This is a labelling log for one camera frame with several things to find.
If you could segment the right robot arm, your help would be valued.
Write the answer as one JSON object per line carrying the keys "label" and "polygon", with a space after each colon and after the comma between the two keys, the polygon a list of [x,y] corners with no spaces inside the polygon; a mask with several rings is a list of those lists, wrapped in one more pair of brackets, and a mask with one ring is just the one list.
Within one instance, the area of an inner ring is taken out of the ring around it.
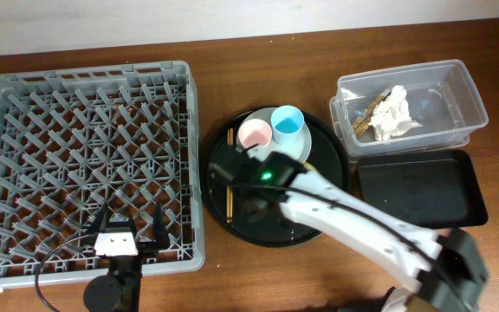
{"label": "right robot arm", "polygon": [[259,215],[285,219],[333,237],[390,273],[382,311],[477,311],[488,271],[473,237],[406,223],[353,197],[317,170],[260,146],[225,146],[208,168]]}

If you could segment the pink cup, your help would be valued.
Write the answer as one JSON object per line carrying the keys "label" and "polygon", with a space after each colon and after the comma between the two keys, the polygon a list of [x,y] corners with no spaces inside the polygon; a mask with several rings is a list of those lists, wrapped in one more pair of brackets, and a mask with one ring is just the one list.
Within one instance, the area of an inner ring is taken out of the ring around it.
{"label": "pink cup", "polygon": [[272,140],[272,129],[268,122],[261,119],[250,119],[238,128],[237,141],[243,148],[254,145],[267,146]]}

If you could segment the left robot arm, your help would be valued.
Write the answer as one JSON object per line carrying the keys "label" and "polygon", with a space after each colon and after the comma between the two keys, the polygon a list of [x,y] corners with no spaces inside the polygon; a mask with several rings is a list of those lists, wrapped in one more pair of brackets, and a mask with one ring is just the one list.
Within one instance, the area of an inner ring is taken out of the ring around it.
{"label": "left robot arm", "polygon": [[143,262],[169,246],[161,208],[152,215],[152,241],[138,242],[134,220],[111,217],[107,204],[98,210],[86,233],[94,237],[95,255],[108,260],[109,267],[85,288],[85,307],[90,311],[137,311]]}

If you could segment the gold foil wrapper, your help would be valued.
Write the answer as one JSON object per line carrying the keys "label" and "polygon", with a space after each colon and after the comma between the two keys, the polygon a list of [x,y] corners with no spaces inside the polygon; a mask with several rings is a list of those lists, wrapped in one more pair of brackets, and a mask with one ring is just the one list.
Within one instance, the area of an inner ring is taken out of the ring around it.
{"label": "gold foil wrapper", "polygon": [[390,93],[391,89],[386,89],[378,95],[359,115],[352,124],[353,133],[356,137],[362,135],[368,128],[372,117],[373,110],[382,102]]}

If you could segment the blue cup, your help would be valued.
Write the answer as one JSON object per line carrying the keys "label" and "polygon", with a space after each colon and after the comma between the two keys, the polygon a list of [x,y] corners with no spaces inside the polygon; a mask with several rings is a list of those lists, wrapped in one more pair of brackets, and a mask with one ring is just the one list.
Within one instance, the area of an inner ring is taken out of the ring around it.
{"label": "blue cup", "polygon": [[273,139],[280,145],[296,141],[299,132],[305,124],[302,111],[294,106],[276,108],[270,117]]}

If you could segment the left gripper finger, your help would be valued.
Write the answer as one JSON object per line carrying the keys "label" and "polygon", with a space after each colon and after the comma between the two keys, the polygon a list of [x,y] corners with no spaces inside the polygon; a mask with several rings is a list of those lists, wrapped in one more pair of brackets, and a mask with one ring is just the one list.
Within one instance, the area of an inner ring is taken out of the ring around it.
{"label": "left gripper finger", "polygon": [[97,235],[104,232],[109,221],[108,204],[104,204],[95,214],[94,221],[86,228],[87,235]]}
{"label": "left gripper finger", "polygon": [[161,203],[156,204],[156,208],[153,213],[152,235],[153,241],[159,249],[167,249],[169,247],[168,232],[162,216]]}

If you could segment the white tissue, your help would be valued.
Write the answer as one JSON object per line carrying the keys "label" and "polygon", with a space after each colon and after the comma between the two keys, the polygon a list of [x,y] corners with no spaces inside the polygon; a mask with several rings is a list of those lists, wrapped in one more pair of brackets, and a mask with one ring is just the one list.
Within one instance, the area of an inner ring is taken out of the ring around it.
{"label": "white tissue", "polygon": [[374,128],[377,141],[388,141],[404,135],[413,128],[421,127],[421,124],[410,116],[406,96],[405,88],[402,85],[396,85],[390,94],[374,108],[369,125]]}

